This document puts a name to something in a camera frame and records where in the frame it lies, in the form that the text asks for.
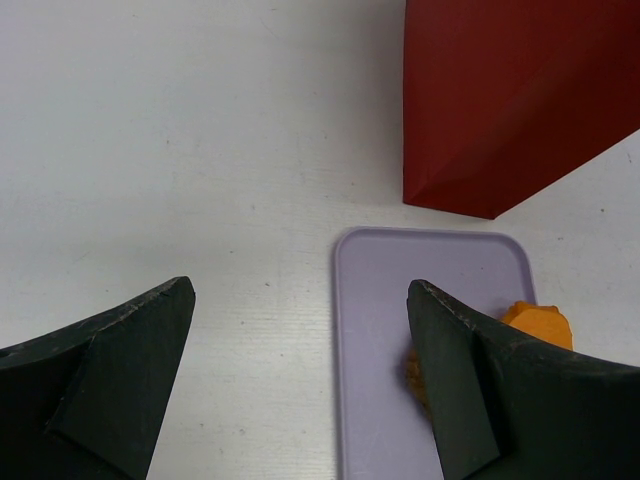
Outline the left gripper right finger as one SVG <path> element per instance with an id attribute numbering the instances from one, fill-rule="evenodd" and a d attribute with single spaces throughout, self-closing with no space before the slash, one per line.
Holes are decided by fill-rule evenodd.
<path id="1" fill-rule="evenodd" d="M 566 350 L 424 281 L 411 338 L 447 479 L 635 479 L 639 370 Z"/>

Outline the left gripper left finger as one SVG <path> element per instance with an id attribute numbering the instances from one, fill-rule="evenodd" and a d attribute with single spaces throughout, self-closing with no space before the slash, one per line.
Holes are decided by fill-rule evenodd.
<path id="1" fill-rule="evenodd" d="M 146 478 L 194 307 L 176 277 L 2 349 L 2 478 Z"/>

